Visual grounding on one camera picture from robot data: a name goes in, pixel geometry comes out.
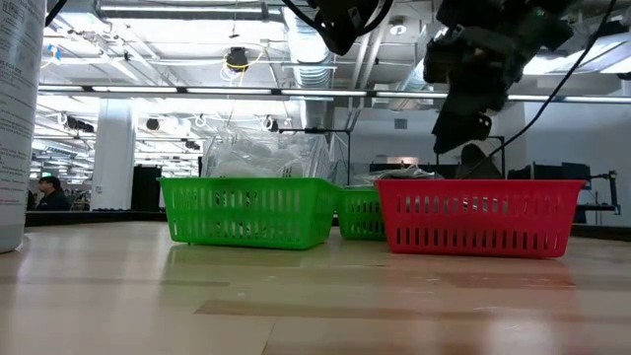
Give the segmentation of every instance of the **plastic basket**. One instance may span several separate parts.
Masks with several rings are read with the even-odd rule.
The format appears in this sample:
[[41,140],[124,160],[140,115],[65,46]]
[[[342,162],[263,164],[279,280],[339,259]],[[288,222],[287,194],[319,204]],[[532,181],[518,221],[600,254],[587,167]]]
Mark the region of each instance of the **plastic basket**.
[[379,180],[393,252],[559,257],[580,180]]
[[337,216],[340,232],[346,240],[386,240],[379,193],[374,189],[341,190]]
[[319,178],[163,178],[171,238],[308,249],[328,238],[337,187]]

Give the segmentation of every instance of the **table surface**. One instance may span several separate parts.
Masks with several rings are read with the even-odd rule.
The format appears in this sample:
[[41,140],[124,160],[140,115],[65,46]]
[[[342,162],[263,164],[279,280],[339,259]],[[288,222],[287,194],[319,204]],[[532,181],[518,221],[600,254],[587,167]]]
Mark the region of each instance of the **table surface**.
[[0,354],[629,354],[631,244],[559,260],[171,242],[166,223],[27,230],[0,255]]

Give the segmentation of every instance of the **plastic bag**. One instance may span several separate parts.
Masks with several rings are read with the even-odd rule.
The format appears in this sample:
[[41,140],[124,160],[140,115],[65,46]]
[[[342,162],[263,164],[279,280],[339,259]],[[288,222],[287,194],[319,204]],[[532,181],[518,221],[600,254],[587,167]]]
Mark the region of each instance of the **plastic bag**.
[[358,184],[351,187],[372,187],[375,181],[383,178],[428,178],[428,179],[442,179],[437,173],[428,173],[418,166],[410,166],[406,169],[386,170],[372,172],[357,177]]
[[220,128],[219,135],[206,144],[202,176],[309,177],[314,169],[314,157],[321,153],[322,140],[323,136],[294,136],[242,128]]

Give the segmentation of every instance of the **white bottle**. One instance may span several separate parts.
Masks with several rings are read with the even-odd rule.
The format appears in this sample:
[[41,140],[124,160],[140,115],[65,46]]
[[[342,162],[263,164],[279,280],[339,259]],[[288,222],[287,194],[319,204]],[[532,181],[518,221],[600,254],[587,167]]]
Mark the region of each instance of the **white bottle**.
[[44,0],[0,11],[0,252],[22,242],[43,40]]

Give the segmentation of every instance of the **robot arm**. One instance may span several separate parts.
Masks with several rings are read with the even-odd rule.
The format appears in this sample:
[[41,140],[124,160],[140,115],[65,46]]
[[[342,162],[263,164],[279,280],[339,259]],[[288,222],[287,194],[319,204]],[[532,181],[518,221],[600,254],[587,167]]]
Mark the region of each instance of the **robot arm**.
[[561,20],[577,0],[444,0],[437,19],[448,31],[430,41],[425,80],[449,84],[432,134],[442,154],[491,131],[486,112],[504,107],[524,67],[573,35]]

